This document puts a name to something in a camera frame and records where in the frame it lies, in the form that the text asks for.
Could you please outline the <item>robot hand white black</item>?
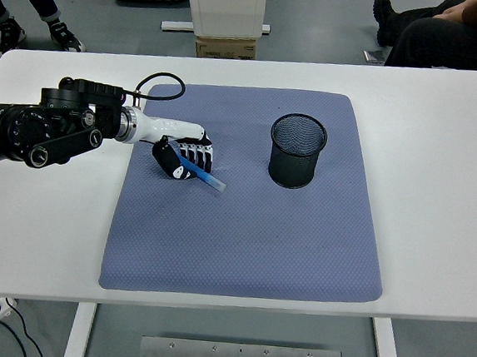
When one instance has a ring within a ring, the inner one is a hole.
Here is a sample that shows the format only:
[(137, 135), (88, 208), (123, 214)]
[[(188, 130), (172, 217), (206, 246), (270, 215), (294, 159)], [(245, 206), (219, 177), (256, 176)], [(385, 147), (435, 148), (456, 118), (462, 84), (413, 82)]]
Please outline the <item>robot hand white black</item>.
[(172, 179), (191, 179), (197, 174), (181, 163), (181, 157), (210, 173), (213, 146), (205, 129), (191, 122), (148, 117), (135, 107), (123, 107), (119, 141), (152, 144), (152, 156)]

